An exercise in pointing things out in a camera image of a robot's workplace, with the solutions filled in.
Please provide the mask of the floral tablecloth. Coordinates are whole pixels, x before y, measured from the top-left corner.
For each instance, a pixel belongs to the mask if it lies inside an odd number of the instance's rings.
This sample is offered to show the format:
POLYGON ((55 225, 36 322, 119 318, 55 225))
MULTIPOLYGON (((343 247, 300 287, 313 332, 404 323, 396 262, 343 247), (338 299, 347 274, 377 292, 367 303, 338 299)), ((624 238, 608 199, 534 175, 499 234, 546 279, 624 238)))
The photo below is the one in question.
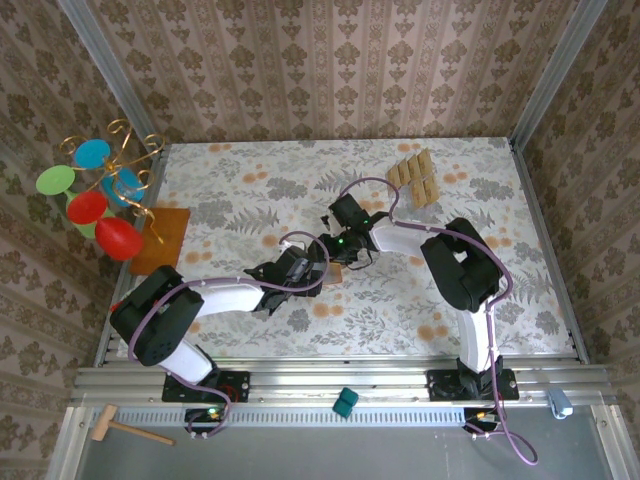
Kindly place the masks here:
MULTIPOLYGON (((190 210, 178 271, 188 279, 241 275, 278 256, 283 235, 308 240, 348 189, 369 213, 394 209, 387 171, 428 149, 444 225, 462 217, 514 280, 494 315, 503 355, 571 357, 557 295, 528 199, 504 138, 175 144, 156 205, 190 210)), ((212 357, 458 355, 456 313, 421 256, 362 254, 315 298, 275 313, 196 320, 191 342, 212 357)))

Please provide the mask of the teal small box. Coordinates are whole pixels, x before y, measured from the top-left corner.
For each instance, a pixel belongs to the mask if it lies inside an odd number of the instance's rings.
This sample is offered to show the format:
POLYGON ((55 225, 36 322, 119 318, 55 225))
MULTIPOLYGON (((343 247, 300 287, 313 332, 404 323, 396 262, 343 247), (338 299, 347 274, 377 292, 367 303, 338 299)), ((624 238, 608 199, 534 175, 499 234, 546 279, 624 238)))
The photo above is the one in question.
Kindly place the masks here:
POLYGON ((346 419, 352 412, 359 400, 359 395, 352 389, 344 387, 333 404, 332 411, 340 417, 346 419))

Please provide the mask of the orange wooden rack base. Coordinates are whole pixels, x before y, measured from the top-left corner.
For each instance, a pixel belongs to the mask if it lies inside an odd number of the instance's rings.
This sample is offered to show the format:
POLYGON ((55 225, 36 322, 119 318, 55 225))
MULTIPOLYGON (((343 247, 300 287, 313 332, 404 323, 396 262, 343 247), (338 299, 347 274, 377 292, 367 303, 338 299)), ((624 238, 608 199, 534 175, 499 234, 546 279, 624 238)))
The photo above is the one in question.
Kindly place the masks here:
POLYGON ((131 260, 129 273, 148 276, 158 267, 176 267, 185 238, 190 210, 152 208, 141 229, 142 250, 131 260))

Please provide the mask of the grey metal panel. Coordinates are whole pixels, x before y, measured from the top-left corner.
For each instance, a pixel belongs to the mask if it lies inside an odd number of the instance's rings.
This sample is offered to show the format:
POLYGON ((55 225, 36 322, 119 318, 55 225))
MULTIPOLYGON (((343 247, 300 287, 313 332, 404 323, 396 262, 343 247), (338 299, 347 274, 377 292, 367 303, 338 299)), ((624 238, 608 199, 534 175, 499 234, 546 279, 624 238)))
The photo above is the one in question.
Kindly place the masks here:
POLYGON ((170 445, 113 431, 90 435, 93 408, 72 408, 45 480, 640 480, 620 410, 579 406, 555 419, 544 407, 512 408, 508 424, 536 450, 524 464, 500 435, 460 428, 262 426, 251 420, 210 440, 154 420, 170 445))

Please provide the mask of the red plastic wine glass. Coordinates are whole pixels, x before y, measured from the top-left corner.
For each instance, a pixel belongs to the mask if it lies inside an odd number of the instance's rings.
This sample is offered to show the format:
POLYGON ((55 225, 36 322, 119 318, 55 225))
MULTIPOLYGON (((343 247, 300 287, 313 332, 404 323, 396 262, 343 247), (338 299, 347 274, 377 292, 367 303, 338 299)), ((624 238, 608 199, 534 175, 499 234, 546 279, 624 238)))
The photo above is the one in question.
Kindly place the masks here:
POLYGON ((75 196, 67 207, 69 220, 81 226, 92 226, 94 238, 104 252, 117 261, 130 260, 144 246, 142 235, 124 219, 107 216, 108 201, 98 191, 75 196))

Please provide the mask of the small wooden mallet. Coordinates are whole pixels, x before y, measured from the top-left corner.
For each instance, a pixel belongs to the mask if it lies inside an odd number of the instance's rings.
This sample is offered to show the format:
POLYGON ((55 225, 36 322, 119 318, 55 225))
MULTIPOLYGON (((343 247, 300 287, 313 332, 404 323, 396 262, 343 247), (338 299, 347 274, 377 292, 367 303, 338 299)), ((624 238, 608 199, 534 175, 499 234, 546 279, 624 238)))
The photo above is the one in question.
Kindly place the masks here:
POLYGON ((168 445, 168 446, 176 445, 176 441, 171 438, 117 422, 115 420, 115 416, 118 413, 118 409, 119 407, 113 404, 107 404, 102 409, 101 413, 99 414, 96 420, 94 428, 91 432, 91 439, 93 441, 97 441, 97 442, 103 441, 107 433, 111 429, 115 429, 115 430, 123 431, 141 438, 159 442, 164 445, 168 445))

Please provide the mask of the blue plastic wine glass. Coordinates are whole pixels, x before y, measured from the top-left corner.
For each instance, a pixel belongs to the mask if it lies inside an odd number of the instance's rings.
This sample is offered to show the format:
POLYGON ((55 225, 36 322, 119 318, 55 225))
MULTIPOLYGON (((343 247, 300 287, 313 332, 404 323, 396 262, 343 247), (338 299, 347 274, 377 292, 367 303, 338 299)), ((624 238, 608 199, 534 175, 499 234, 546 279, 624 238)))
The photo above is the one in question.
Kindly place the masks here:
POLYGON ((144 196, 143 183, 129 167, 116 166, 108 171, 106 167, 110 154, 111 148, 106 141, 91 139, 83 142, 73 157, 80 168, 102 171, 99 184, 116 205, 126 208, 133 202, 138 203, 144 196))

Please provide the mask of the white blue clip device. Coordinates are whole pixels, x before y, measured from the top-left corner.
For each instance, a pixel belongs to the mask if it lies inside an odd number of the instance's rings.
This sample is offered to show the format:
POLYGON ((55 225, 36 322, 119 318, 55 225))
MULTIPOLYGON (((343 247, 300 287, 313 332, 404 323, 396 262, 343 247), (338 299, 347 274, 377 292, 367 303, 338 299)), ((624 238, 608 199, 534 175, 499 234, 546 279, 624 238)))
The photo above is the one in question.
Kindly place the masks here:
POLYGON ((550 388, 547 391, 547 398, 555 419, 564 420, 573 414, 573 404, 563 389, 550 388))

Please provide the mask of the green plastic wine glass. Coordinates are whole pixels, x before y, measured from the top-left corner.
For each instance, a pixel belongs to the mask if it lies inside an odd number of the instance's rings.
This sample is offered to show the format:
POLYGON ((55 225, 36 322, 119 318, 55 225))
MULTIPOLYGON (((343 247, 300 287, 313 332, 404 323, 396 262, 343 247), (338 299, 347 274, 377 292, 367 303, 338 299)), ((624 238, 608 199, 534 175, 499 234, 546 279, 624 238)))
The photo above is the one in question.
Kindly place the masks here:
POLYGON ((36 189, 45 196, 64 194, 68 220, 85 238, 94 240, 98 221, 111 216, 108 201, 100 191, 72 192, 70 187, 75 179, 76 173, 71 167, 56 165, 39 175, 36 189))

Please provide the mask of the wide aluminium base rail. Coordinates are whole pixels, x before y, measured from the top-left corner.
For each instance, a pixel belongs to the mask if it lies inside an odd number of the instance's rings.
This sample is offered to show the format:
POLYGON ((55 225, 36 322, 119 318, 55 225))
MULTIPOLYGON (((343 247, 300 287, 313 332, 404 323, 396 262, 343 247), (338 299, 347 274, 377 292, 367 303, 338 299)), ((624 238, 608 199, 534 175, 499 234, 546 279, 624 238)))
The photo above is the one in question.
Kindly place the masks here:
MULTIPOLYGON (((223 370, 250 374, 249 405, 329 407, 339 391, 355 390, 363 407, 429 406, 427 373, 452 369, 452 357, 364 356, 331 358, 227 358, 223 370)), ((523 407, 544 406, 551 388, 565 391, 578 406, 613 404, 615 390, 606 369, 563 357, 508 357, 505 367, 516 378, 523 407)), ((71 391, 73 406, 156 406, 165 374, 111 356, 97 368, 78 371, 71 391)))

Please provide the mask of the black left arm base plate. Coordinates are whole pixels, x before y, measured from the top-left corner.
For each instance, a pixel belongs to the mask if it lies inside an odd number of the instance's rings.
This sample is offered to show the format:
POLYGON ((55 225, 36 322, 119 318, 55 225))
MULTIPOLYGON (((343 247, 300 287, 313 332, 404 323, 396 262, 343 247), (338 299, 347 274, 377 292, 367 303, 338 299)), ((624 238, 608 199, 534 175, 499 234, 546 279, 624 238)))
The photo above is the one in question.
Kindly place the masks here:
MULTIPOLYGON (((251 385, 248 371, 217 370, 205 377, 197 386, 223 392, 232 403, 247 403, 251 385)), ((167 403, 223 403, 224 399, 209 391, 189 388, 173 376, 165 376, 162 401, 167 403)))

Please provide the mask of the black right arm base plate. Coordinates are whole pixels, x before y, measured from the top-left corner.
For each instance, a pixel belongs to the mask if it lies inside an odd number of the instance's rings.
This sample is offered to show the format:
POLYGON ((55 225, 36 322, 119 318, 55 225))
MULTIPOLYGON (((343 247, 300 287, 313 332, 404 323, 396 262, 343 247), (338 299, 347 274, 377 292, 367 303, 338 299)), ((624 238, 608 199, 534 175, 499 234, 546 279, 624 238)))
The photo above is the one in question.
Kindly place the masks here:
MULTIPOLYGON (((492 401, 493 382, 489 370, 480 374, 454 369, 434 369, 426 372, 427 389, 431 401, 492 401)), ((518 384, 512 370, 500 371, 497 391, 502 400, 520 398, 518 384)))

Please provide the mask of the aluminium frame post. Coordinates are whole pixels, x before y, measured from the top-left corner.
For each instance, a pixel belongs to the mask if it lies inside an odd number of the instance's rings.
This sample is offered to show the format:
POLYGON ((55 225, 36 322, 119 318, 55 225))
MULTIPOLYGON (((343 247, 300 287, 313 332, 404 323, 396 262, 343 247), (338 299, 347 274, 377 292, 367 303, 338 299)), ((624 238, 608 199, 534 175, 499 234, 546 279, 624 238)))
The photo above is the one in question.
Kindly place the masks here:
POLYGON ((154 125, 86 0, 57 1, 138 136, 142 139, 152 133, 165 136, 154 125))
POLYGON ((523 151, 566 78, 608 0, 580 0, 521 114, 510 145, 523 151))

